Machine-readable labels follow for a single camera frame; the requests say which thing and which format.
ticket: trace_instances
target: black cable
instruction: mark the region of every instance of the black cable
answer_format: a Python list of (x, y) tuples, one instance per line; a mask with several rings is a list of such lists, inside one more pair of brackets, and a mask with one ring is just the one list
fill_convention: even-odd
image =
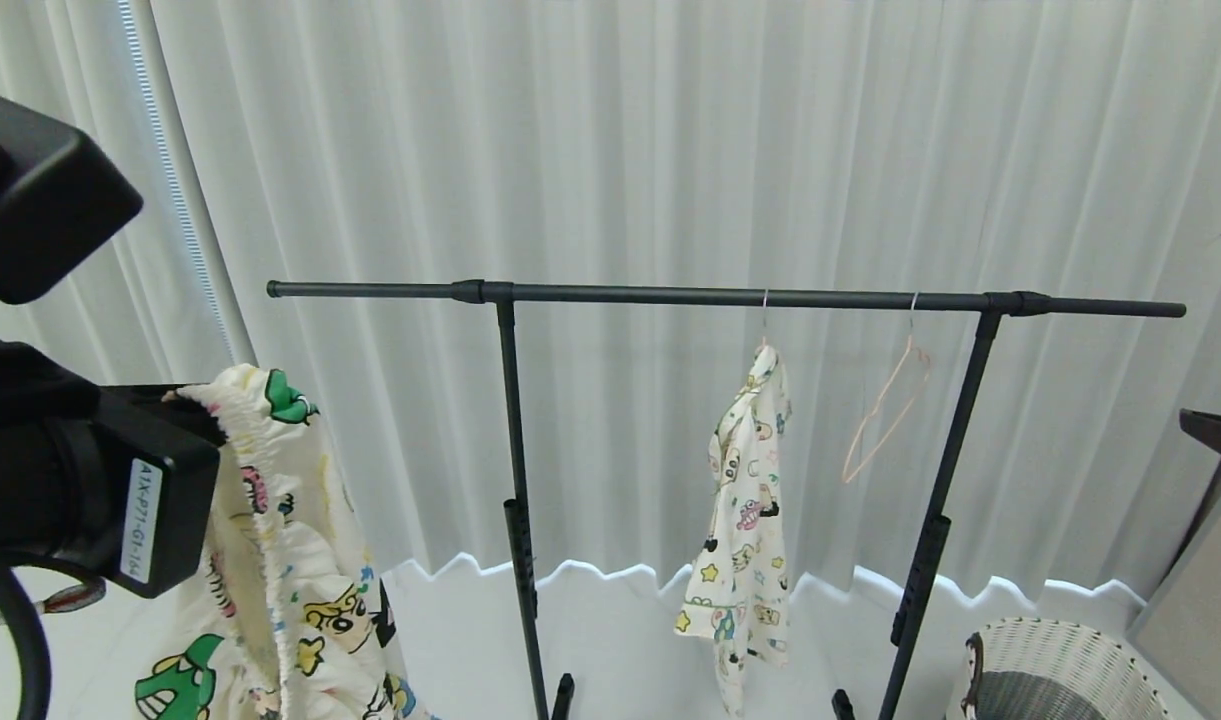
[(51, 664), (46, 630), (28, 593), (0, 552), (0, 613), (6, 619), (15, 655), (20, 658), (18, 720), (44, 720), (51, 693)]

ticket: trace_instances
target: white floor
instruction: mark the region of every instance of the white floor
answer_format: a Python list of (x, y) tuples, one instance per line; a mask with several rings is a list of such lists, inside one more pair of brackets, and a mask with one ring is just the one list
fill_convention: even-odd
[[(562, 672), (578, 682), (571, 720), (719, 720), (709, 648), (679, 638), (672, 625), (687, 570), (657, 582), (647, 567), (609, 577), (567, 563), (540, 585), (540, 633), (547, 692)], [(459, 556), (430, 578), (415, 565), (389, 575), (414, 689), (444, 720), (534, 719), (513, 575), (508, 566), (479, 570)], [(49, 578), (28, 577), (37, 594)], [(750, 669), (747, 719), (833, 718), (830, 697), (847, 688), (861, 720), (872, 719), (885, 691), (894, 648), (888, 638), (899, 587), (860, 570), (853, 591), (803, 578), (792, 593), (792, 664)], [(117, 592), (68, 616), (46, 619), (56, 687), (51, 718), (134, 718), (129, 687), (156, 650), (154, 630), (170, 620), (168, 598), (148, 603)], [(1085, 592), (1050, 583), (1040, 600), (1023, 600), (994, 580), (967, 600), (939, 580), (917, 648), (901, 719), (935, 719), (947, 707), (965, 638), (989, 620), (1040, 615), (1089, 624), (1121, 635), (1140, 610), (1118, 585)], [(13, 715), (17, 666), (0, 630), (0, 718)], [(1199, 718), (1160, 683), (1172, 718)]]

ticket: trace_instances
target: garment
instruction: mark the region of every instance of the garment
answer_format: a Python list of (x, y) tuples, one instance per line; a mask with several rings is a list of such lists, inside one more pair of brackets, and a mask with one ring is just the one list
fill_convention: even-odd
[(230, 442), (200, 567), (134, 685), (153, 720), (435, 720), (415, 700), (317, 408), (281, 370), (177, 389)]
[(733, 718), (744, 715), (747, 655), (788, 664), (779, 437), (790, 416), (783, 360), (762, 347), (709, 442), (716, 506), (675, 626), (714, 642), (720, 702)]

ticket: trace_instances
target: clothes rack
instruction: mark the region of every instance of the clothes rack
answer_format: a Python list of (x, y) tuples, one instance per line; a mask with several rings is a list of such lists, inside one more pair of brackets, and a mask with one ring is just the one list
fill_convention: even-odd
[[(966, 439), (971, 411), (979, 395), (984, 369), (998, 328), (1004, 316), (1049, 315), (1118, 315), (1138, 319), (1182, 319), (1187, 309), (1177, 301), (1089, 300), (1078, 297), (1049, 297), (1039, 292), (851, 292), (851, 290), (756, 290), (748, 288), (701, 287), (632, 287), (587, 284), (532, 284), (485, 279), (453, 283), (322, 283), (278, 282), (267, 283), (270, 297), (420, 297), (421, 299), (449, 299), (473, 305), (492, 304), (499, 316), (502, 362), (504, 364), (504, 393), (508, 404), (508, 436), (513, 463), (514, 497), (504, 503), (508, 535), (513, 556), (513, 575), (516, 580), (516, 600), (523, 615), (523, 632), (526, 638), (526, 655), (534, 707), (538, 720), (567, 720), (574, 697), (574, 677), (560, 676), (556, 704), (547, 710), (543, 687), (543, 664), (538, 648), (538, 593), (534, 587), (534, 554), (529, 532), (529, 498), (526, 483), (526, 443), (523, 437), (523, 411), (520, 411), (520, 387), (516, 369), (515, 304), (518, 301), (606, 301), (606, 304), (645, 305), (716, 305), (716, 306), (773, 306), (773, 308), (832, 308), (862, 310), (916, 310), (978, 312), (976, 342), (966, 364), (957, 406), (944, 442), (943, 458), (935, 473), (926, 519), (921, 524), (921, 537), (904, 583), (904, 598), (894, 615), (890, 642), (894, 643), (894, 665), (882, 700), (879, 720), (893, 720), (899, 694), (904, 692), (917, 635), (921, 633), (926, 607), (930, 602), (934, 578), (947, 543), (950, 520), (943, 515), (947, 503), (947, 489), (952, 486), (954, 471)], [(833, 696), (833, 711), (838, 720), (853, 720), (853, 707), (844, 689)]]

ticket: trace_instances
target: black rack foot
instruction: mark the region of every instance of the black rack foot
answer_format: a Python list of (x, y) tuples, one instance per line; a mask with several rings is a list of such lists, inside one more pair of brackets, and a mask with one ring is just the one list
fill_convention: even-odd
[(833, 693), (833, 711), (838, 715), (838, 720), (853, 720), (853, 705), (849, 703), (846, 691)]
[(570, 702), (574, 700), (574, 677), (569, 672), (560, 676), (556, 686), (556, 703), (552, 705), (552, 720), (567, 720), (570, 716)]

